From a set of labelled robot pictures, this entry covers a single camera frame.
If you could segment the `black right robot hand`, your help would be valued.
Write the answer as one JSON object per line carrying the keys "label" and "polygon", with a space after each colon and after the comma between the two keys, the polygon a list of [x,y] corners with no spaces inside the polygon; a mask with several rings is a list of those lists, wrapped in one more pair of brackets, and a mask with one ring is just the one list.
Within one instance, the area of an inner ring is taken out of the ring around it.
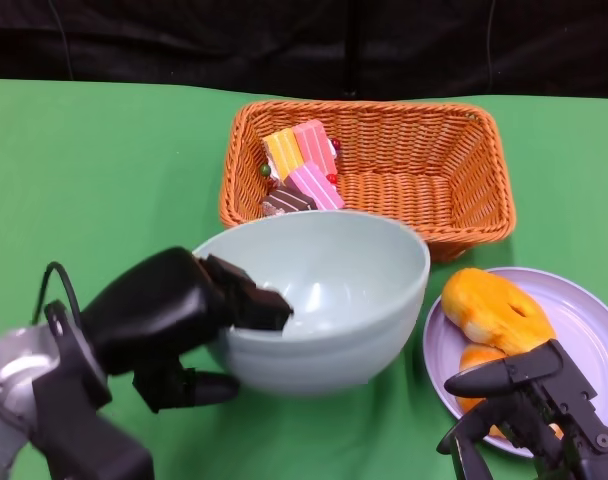
{"label": "black right robot hand", "polygon": [[556,340],[449,378],[447,392],[477,398],[437,446],[459,479],[488,479],[476,449],[492,427],[528,449],[540,479],[608,480],[608,426],[595,412],[595,390]]}

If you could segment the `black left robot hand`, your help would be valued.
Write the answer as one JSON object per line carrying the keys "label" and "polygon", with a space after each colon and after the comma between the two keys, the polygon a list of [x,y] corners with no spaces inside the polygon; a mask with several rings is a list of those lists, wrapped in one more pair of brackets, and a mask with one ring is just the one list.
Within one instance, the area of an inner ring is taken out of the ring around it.
{"label": "black left robot hand", "polygon": [[243,269],[173,247],[110,283],[81,312],[80,326],[104,372],[131,373],[159,412],[235,398],[238,380],[186,368],[181,355],[232,327],[280,332],[292,313],[280,293],[257,286]]}

